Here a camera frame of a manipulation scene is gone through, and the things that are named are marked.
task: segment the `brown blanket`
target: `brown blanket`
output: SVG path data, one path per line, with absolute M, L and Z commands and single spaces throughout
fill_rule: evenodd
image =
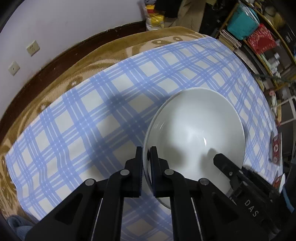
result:
M 189 41 L 201 37 L 204 35 L 193 30 L 172 27 L 120 38 L 97 48 L 46 87 L 18 116 L 0 145 L 0 210 L 4 217 L 7 218 L 13 214 L 26 217 L 9 176 L 5 155 L 40 112 L 72 87 L 128 57 L 177 41 Z

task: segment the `white bowl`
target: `white bowl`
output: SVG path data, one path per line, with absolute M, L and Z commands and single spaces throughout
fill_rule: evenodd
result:
M 224 194 L 229 179 L 213 164 L 223 153 L 239 168 L 245 151 L 244 130 L 232 104 L 221 94 L 206 88 L 191 88 L 171 96 L 153 117 L 144 140 L 143 167 L 151 187 L 147 150 L 156 146 L 158 156 L 170 169 L 184 177 L 208 178 Z M 169 198 L 159 201 L 170 208 Z

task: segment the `teal container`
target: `teal container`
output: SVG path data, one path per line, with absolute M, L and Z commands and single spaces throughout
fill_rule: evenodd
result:
M 243 40 L 250 36 L 259 24 L 258 16 L 253 9 L 240 3 L 227 25 L 227 30 L 238 40 Z

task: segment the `stack of books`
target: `stack of books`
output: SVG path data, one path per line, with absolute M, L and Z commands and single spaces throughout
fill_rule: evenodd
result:
M 220 32 L 218 39 L 221 43 L 223 43 L 226 47 L 228 47 L 232 52 L 235 49 L 238 49 L 242 46 L 242 44 L 225 29 L 223 29 Z

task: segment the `blue and white plaid cloth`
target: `blue and white plaid cloth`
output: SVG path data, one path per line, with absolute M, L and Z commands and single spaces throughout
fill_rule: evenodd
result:
M 277 133 L 269 106 L 243 63 L 206 37 L 123 60 L 47 107 L 6 155 L 22 208 L 40 220 L 87 178 L 105 179 L 122 169 L 143 145 L 164 101 L 196 86 L 213 89 L 233 104 L 245 132 L 244 165 L 271 182 L 279 168 L 268 161 L 270 133 Z M 122 239 L 172 240 L 170 210 L 150 191 L 126 199 Z

